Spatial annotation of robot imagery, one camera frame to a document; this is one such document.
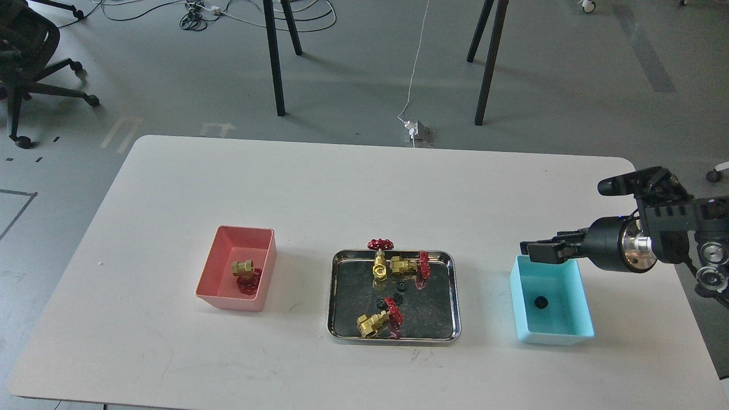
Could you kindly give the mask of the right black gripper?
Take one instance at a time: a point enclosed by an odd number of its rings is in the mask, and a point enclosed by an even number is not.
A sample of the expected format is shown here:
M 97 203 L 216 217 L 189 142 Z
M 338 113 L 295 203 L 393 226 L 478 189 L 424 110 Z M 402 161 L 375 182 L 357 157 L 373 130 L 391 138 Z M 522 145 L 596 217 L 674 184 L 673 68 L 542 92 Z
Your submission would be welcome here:
M 652 240 L 636 217 L 603 217 L 588 228 L 558 231 L 544 240 L 521 241 L 522 255 L 534 263 L 560 264 L 588 259 L 610 272 L 645 273 L 656 264 Z

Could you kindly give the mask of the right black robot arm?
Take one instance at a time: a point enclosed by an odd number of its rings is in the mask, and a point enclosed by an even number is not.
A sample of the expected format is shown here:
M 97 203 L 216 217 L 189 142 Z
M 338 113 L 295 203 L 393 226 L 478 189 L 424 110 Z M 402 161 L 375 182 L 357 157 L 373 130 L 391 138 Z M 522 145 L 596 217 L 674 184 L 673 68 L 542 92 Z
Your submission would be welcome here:
M 603 196 L 631 195 L 636 210 L 603 217 L 589 227 L 523 241 L 521 254 L 536 263 L 588 259 L 609 272 L 645 273 L 656 262 L 687 265 L 695 292 L 727 307 L 727 197 L 696 198 L 664 167 L 601 180 Z

